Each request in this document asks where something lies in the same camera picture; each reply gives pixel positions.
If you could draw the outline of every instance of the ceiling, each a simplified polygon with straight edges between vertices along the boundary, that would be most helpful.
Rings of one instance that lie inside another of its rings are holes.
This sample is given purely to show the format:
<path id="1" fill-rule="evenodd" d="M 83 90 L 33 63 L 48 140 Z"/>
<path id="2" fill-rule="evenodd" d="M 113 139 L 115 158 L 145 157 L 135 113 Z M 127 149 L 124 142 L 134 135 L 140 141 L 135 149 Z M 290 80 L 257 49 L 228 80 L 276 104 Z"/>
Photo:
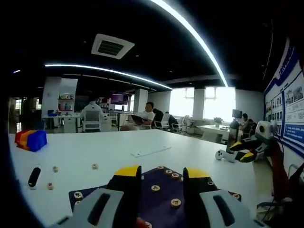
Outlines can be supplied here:
<path id="1" fill-rule="evenodd" d="M 229 86 L 263 91 L 267 63 L 278 64 L 283 36 L 272 36 L 271 7 L 263 1 L 167 0 L 200 34 L 218 61 Z M 168 12 L 150 0 L 52 1 L 18 5 L 9 33 L 12 59 L 7 66 L 12 95 L 42 93 L 46 76 L 79 78 L 77 93 L 124 92 L 145 86 L 166 88 L 118 74 L 62 63 L 102 67 L 160 82 L 172 88 L 223 86 L 197 40 Z M 96 34 L 134 43 L 121 59 L 91 54 Z M 268 61 L 271 39 L 277 55 Z M 107 78 L 125 81 L 109 81 Z"/>

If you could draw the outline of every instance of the screen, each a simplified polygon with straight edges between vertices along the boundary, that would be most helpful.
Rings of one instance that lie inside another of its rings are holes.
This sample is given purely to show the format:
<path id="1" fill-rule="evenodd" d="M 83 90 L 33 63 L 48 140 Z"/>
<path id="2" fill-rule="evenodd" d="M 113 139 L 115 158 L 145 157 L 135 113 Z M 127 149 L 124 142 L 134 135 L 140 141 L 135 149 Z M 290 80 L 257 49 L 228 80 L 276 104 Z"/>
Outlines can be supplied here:
<path id="1" fill-rule="evenodd" d="M 236 110 L 236 109 L 233 109 L 232 110 L 232 117 L 233 118 L 237 118 L 237 119 L 242 119 L 242 111 L 240 110 Z"/>
<path id="2" fill-rule="evenodd" d="M 122 94 L 112 94 L 111 95 L 111 104 L 114 105 L 127 105 L 128 104 L 128 95 L 122 95 Z"/>

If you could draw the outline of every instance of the air conditioner vent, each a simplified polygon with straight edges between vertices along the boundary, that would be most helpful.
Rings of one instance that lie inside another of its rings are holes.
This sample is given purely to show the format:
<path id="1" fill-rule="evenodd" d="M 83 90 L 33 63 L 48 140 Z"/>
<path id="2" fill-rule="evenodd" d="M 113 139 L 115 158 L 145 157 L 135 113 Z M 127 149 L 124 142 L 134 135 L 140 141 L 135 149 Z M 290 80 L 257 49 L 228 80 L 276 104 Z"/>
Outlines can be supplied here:
<path id="1" fill-rule="evenodd" d="M 121 59 L 132 47 L 134 47 L 134 43 L 129 41 L 108 35 L 97 34 L 91 53 Z"/>

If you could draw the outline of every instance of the office room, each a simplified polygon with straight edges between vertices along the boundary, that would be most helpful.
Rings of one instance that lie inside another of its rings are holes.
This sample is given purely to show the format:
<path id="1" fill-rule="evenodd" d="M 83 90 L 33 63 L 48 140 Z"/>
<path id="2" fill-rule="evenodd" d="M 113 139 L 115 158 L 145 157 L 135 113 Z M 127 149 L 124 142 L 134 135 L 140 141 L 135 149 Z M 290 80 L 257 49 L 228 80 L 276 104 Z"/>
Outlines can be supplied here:
<path id="1" fill-rule="evenodd" d="M 275 228 L 300 218 L 298 6 L 37 7 L 17 6 L 5 66 L 6 218 L 54 228 Z"/>

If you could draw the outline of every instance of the display wall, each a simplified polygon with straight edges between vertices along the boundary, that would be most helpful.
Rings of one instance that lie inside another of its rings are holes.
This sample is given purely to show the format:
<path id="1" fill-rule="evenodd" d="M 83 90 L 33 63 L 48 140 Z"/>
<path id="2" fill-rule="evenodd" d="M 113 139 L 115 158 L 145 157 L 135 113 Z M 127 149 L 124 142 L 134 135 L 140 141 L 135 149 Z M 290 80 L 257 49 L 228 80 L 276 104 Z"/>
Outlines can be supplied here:
<path id="1" fill-rule="evenodd" d="M 304 158 L 304 76 L 294 46 L 286 40 L 280 65 L 264 92 L 264 118 L 276 120 L 282 143 Z"/>

